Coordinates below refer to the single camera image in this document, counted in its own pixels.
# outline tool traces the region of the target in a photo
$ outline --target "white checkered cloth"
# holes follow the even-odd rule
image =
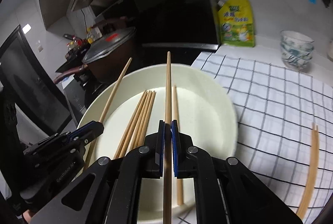
[[[287,68],[208,52],[201,52],[192,67],[215,79],[234,102],[235,156],[294,212],[307,180],[312,122],[318,125],[317,180],[303,219],[312,223],[333,192],[332,87]],[[179,220],[195,224],[195,210]]]

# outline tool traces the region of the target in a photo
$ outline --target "red label on lid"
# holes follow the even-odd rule
[[[109,42],[109,41],[111,41],[113,38],[117,37],[118,35],[119,35],[118,33],[114,33],[114,34],[110,35],[108,38],[106,38],[105,40],[106,40],[107,42]]]

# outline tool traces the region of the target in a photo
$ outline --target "yellow detergent bag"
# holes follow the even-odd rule
[[[254,47],[254,27],[250,2],[228,0],[219,10],[221,43]]]

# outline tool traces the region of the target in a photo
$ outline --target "chopstick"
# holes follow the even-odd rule
[[[177,98],[177,88],[174,85],[174,119],[177,121],[178,130],[179,127],[179,110],[178,110],[178,98]],[[184,190],[183,190],[183,179],[177,179],[177,204],[184,204]]]
[[[146,99],[144,101],[144,109],[148,105],[148,101],[150,100],[151,94],[152,94],[151,91],[149,91],[148,94],[147,94],[147,97],[146,97]],[[127,135],[125,143],[124,143],[124,146],[122,147],[122,149],[120,151],[119,157],[124,157],[125,154],[126,154],[129,141],[130,141],[130,139],[132,137],[132,134],[133,134],[133,131],[134,131],[134,128],[135,128],[135,124],[133,124],[131,128],[132,128],[132,131],[131,131],[130,135],[129,134]]]
[[[156,92],[153,91],[152,97],[149,102],[148,110],[147,110],[147,113],[144,118],[144,124],[143,124],[142,130],[141,130],[141,133],[140,133],[140,138],[139,138],[137,147],[142,146],[144,144],[144,137],[146,136],[146,133],[147,133],[148,122],[150,119],[150,114],[152,113],[155,95],[156,95]]]
[[[165,84],[165,139],[163,174],[163,224],[171,224],[172,152],[171,152],[171,53],[168,52]]]
[[[131,143],[130,148],[129,148],[130,151],[137,147],[136,144],[139,141],[139,135],[141,133],[140,130],[142,129],[141,125],[143,124],[143,120],[144,120],[144,117],[143,117],[144,110],[145,110],[145,107],[149,104],[149,101],[150,101],[149,96],[151,95],[151,93],[152,93],[151,91],[148,92],[149,95],[147,96],[146,101],[144,102],[144,106],[141,110],[139,120],[137,121],[137,125],[135,127],[135,132],[134,132],[134,136],[133,136],[133,139],[132,139],[132,143]]]
[[[111,94],[110,94],[110,96],[109,96],[109,99],[107,100],[107,102],[106,102],[106,104],[105,104],[105,107],[104,107],[104,109],[103,109],[103,112],[102,112],[102,114],[101,114],[101,116],[100,116],[100,118],[99,118],[99,122],[104,123],[105,116],[106,116],[106,114],[107,114],[107,112],[108,112],[108,110],[109,110],[109,108],[110,108],[110,105],[111,105],[111,103],[112,103],[112,101],[113,101],[113,98],[114,98],[114,96],[115,96],[115,94],[116,94],[116,92],[117,92],[117,90],[118,90],[118,87],[119,87],[119,85],[120,85],[120,82],[122,81],[123,77],[125,76],[125,73],[126,73],[128,67],[129,67],[131,61],[132,61],[132,58],[129,58],[129,60],[128,60],[128,62],[126,63],[126,65],[125,65],[123,71],[121,72],[121,74],[120,74],[120,76],[119,76],[119,78],[118,78],[116,84],[114,85],[113,90],[112,90],[112,92],[111,92]],[[86,162],[85,162],[84,167],[83,167],[83,171],[85,171],[85,170],[89,167],[90,159],[91,159],[91,156],[92,156],[93,151],[94,151],[94,148],[95,148],[96,140],[97,140],[97,138],[94,139],[94,140],[90,143],[89,150],[88,150],[87,157],[86,157]]]
[[[316,126],[312,123],[312,132],[311,132],[311,154],[310,154],[310,166],[308,172],[308,178],[305,184],[305,190],[303,192],[302,200],[297,209],[296,215],[302,220],[305,216],[306,210],[309,207],[310,200],[312,198],[314,186],[317,179],[317,170],[319,162],[319,133],[318,125]]]
[[[141,96],[141,98],[140,98],[140,100],[139,100],[139,102],[137,104],[137,107],[135,108],[135,110],[134,110],[134,112],[132,114],[131,119],[128,122],[128,125],[127,125],[127,127],[126,127],[126,129],[124,131],[122,139],[120,140],[120,143],[118,145],[116,153],[114,154],[113,159],[119,158],[120,152],[121,152],[121,150],[122,150],[122,148],[124,146],[124,143],[125,143],[125,140],[127,139],[127,136],[128,135],[132,136],[134,127],[135,127],[135,125],[137,123],[138,117],[140,115],[142,106],[144,105],[144,101],[146,100],[146,97],[147,97],[147,91],[144,91],[144,93],[142,94],[142,96]]]

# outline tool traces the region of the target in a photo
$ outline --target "ceiling light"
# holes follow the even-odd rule
[[[23,33],[26,34],[29,30],[31,30],[31,27],[30,27],[29,24],[26,24],[26,25],[22,28],[22,30],[23,30]]]

